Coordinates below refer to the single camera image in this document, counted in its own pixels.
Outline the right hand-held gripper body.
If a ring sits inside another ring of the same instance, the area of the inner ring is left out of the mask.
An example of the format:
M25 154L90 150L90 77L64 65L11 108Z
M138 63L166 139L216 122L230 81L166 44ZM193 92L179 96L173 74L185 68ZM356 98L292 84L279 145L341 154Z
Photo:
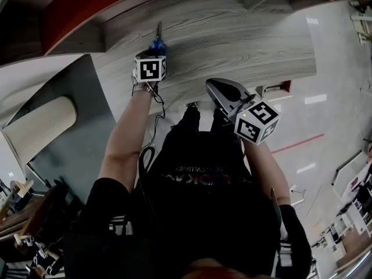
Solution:
M269 102L259 95L250 93L243 85L224 78L228 84L226 97L229 99L230 112L225 115L234 125L234 133L255 144L259 145L272 135L280 120L280 113Z

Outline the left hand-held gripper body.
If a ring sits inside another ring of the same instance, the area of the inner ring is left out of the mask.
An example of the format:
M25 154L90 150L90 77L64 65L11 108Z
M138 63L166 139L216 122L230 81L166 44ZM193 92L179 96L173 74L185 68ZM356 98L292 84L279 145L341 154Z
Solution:
M133 77L138 83L162 81L165 75L164 48L149 48L134 57Z

